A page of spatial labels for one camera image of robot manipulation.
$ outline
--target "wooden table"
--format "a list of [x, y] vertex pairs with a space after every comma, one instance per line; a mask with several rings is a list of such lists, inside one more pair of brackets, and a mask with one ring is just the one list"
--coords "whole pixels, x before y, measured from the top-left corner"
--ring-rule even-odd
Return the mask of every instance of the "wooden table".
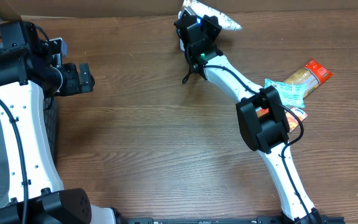
[[[358, 222], [358, 9], [230, 14], [243, 30], [218, 47], [247, 78], [283, 81], [311, 58], [334, 76], [305, 100], [292, 153], [327, 215]], [[175, 16], [37, 21], [88, 62], [94, 92], [59, 98], [58, 172], [65, 188], [126, 217], [278, 215], [262, 159], [244, 144], [234, 104], [188, 71]], [[298, 132], [291, 134], [293, 139]]]

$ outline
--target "wood grain surface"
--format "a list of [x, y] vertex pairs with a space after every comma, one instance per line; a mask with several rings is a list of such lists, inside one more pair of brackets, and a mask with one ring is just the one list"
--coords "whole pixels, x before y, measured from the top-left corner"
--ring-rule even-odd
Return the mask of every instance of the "wood grain surface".
[[[358, 223], [358, 9], [230, 14], [218, 47], [247, 78], [283, 81], [311, 58], [334, 76], [305, 99], [292, 153], [322, 214]], [[65, 188], [126, 217], [278, 215], [269, 172], [239, 134], [229, 98], [199, 75], [186, 85], [175, 16], [37, 21], [88, 62], [94, 92], [59, 98]], [[298, 132], [291, 134], [293, 139]]]

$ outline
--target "wall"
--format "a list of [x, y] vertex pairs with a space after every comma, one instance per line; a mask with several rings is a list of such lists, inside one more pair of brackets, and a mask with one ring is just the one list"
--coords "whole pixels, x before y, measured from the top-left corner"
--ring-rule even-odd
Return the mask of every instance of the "wall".
[[[112, 17], [177, 14], [183, 0], [0, 0], [5, 20], [32, 17]], [[358, 8], [355, 0], [201, 0], [222, 12]]]

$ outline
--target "light blue packet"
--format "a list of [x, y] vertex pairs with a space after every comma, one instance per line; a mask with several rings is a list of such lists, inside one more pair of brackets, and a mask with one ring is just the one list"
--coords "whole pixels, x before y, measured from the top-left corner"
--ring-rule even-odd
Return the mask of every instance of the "light blue packet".
[[308, 88], [305, 84], [290, 85], [283, 82], [271, 81], [270, 79], [265, 78], [265, 88], [269, 86], [276, 88], [283, 105], [296, 106], [299, 108], [305, 107], [303, 104], [303, 95]]

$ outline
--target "wooden tabletop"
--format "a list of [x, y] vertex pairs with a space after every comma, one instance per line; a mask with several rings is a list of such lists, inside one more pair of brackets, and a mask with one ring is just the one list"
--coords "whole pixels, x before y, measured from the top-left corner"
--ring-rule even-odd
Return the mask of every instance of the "wooden tabletop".
[[[358, 222], [358, 9], [230, 14], [242, 31], [217, 45], [247, 78], [284, 81], [311, 58], [334, 73], [305, 99], [291, 151], [322, 214]], [[65, 188], [126, 217], [278, 215], [266, 165], [243, 142], [234, 103], [188, 71], [175, 16], [37, 21], [88, 62], [94, 92], [59, 98]], [[297, 136], [295, 131], [290, 135]]]

